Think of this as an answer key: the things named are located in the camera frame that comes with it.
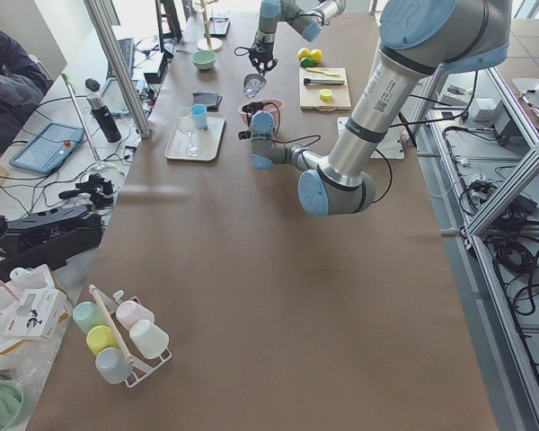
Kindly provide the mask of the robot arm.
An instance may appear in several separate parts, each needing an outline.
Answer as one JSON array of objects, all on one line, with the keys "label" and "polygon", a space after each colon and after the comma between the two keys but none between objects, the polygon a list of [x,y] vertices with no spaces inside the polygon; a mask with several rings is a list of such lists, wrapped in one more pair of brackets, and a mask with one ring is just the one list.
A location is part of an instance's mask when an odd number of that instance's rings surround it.
[{"label": "robot arm", "polygon": [[343,0],[319,1],[315,8],[305,11],[296,1],[263,0],[258,29],[248,54],[256,72],[265,75],[278,63],[273,49],[280,22],[290,25],[304,40],[313,41],[326,22],[345,11],[346,3]]},{"label": "robot arm", "polygon": [[291,164],[302,174],[299,202],[313,216],[355,214],[374,201],[368,160],[418,81],[437,71],[463,73],[502,63],[508,53],[509,1],[390,1],[381,15],[376,68],[336,144],[320,156],[275,142],[274,118],[252,117],[252,166]]}]

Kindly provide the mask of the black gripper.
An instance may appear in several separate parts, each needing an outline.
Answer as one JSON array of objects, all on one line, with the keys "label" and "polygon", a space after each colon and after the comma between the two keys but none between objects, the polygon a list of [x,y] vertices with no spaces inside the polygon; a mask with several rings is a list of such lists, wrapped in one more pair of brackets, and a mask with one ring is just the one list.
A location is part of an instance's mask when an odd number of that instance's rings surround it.
[{"label": "black gripper", "polygon": [[245,116],[247,131],[238,133],[239,139],[266,138],[270,136],[270,114],[264,109],[265,104],[256,101],[242,106],[242,114]]},{"label": "black gripper", "polygon": [[265,75],[278,65],[273,54],[274,43],[256,40],[249,49],[249,59],[259,75]]}]

